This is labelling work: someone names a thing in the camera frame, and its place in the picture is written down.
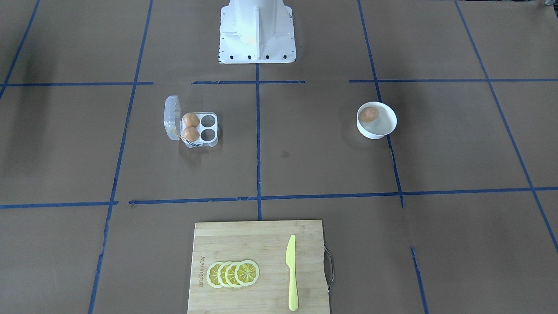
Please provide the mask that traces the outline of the brown egg from bowl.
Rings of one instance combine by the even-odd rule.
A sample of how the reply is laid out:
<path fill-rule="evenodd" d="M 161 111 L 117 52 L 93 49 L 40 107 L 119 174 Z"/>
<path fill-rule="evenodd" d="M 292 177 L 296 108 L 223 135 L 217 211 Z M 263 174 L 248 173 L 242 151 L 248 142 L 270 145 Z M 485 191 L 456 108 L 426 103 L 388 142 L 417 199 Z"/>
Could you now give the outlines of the brown egg from bowl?
<path fill-rule="evenodd" d="M 378 119 L 379 110 L 375 106 L 365 107 L 359 114 L 359 121 L 361 123 L 371 123 Z"/>

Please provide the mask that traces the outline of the clear plastic egg box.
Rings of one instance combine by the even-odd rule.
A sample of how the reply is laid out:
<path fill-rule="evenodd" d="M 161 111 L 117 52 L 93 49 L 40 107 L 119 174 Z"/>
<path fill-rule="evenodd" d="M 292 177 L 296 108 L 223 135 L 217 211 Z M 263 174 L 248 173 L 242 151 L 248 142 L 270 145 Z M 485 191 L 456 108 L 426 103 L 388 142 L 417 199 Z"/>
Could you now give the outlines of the clear plastic egg box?
<path fill-rule="evenodd" d="M 165 100 L 163 126 L 167 136 L 188 148 L 215 147 L 218 144 L 218 117 L 212 112 L 181 113 L 178 96 Z"/>

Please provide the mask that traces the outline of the brown egg front slot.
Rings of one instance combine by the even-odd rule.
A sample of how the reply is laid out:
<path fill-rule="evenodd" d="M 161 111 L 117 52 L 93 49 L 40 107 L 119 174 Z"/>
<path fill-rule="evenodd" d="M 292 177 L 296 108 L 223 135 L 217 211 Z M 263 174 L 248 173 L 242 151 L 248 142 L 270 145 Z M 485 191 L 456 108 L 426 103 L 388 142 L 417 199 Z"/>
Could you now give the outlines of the brown egg front slot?
<path fill-rule="evenodd" d="M 187 126 L 183 130 L 182 137 L 189 142 L 196 142 L 201 136 L 196 127 Z"/>

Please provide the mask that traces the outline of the brown egg slot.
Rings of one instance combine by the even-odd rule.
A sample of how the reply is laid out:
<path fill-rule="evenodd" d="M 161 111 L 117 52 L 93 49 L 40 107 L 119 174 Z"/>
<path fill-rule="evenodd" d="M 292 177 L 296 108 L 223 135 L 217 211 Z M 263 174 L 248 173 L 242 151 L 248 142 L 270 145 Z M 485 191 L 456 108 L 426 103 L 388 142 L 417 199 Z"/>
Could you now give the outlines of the brown egg slot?
<path fill-rule="evenodd" d="M 189 142 L 196 142 L 201 136 L 196 127 L 187 126 L 183 130 L 182 137 Z"/>
<path fill-rule="evenodd" d="M 196 115 L 195 113 L 186 113 L 182 117 L 182 122 L 185 125 L 185 127 L 197 128 L 201 123 L 201 120 L 199 119 L 198 115 Z"/>

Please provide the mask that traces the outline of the brown egg rear slot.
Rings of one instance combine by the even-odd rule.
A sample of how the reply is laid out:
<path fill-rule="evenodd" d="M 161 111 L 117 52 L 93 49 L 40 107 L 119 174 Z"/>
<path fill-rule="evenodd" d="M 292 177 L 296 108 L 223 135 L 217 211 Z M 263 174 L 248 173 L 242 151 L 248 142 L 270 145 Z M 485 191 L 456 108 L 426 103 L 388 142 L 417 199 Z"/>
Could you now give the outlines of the brown egg rear slot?
<path fill-rule="evenodd" d="M 185 127 L 197 128 L 201 123 L 201 120 L 199 119 L 198 115 L 196 115 L 195 113 L 186 113 L 182 117 L 182 122 L 185 125 Z"/>

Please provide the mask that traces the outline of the bamboo cutting board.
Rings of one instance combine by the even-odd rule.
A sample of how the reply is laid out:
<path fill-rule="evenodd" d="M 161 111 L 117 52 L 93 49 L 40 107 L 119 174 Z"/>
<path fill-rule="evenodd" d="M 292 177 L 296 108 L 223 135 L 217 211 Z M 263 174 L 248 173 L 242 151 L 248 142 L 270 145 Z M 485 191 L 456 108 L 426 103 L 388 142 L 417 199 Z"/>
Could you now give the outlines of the bamboo cutting board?
<path fill-rule="evenodd" d="M 299 309 L 288 308 L 286 248 L 296 235 Z M 194 228 L 190 314 L 328 314 L 329 287 L 323 223 L 319 219 L 198 222 Z M 215 262 L 257 262 L 260 275 L 251 286 L 212 288 L 206 278 Z"/>

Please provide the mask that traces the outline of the yellow plastic knife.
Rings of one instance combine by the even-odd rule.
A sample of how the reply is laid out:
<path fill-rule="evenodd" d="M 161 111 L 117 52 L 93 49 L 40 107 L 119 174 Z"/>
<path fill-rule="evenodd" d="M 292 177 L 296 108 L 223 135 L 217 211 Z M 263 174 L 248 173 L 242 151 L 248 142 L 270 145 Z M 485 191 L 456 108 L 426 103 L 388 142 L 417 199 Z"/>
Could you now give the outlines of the yellow plastic knife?
<path fill-rule="evenodd" d="M 289 238 L 285 263 L 289 268 L 289 287 L 288 287 L 288 308 L 291 311 L 299 309 L 299 296 L 296 277 L 296 235 L 292 234 Z"/>

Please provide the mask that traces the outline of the white round bowl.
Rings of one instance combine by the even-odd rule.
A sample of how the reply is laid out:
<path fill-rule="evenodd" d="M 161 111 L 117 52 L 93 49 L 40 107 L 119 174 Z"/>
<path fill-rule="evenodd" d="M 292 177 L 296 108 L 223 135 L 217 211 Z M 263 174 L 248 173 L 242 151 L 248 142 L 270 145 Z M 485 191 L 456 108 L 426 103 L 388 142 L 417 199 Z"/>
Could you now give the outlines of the white round bowl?
<path fill-rule="evenodd" d="M 365 107 L 375 106 L 379 110 L 379 117 L 371 123 L 361 123 L 359 114 Z M 378 140 L 395 131 L 398 118 L 391 107 L 382 102 L 367 102 L 359 107 L 356 115 L 357 130 L 366 138 Z"/>

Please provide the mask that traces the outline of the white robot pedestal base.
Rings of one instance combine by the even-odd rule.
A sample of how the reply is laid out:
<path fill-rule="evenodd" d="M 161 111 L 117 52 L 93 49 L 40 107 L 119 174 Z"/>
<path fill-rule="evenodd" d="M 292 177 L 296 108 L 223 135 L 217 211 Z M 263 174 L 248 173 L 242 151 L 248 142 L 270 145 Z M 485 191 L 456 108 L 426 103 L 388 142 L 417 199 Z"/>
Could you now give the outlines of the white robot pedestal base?
<path fill-rule="evenodd" d="M 219 63 L 296 61 L 293 11 L 282 0 L 231 0 L 220 18 Z"/>

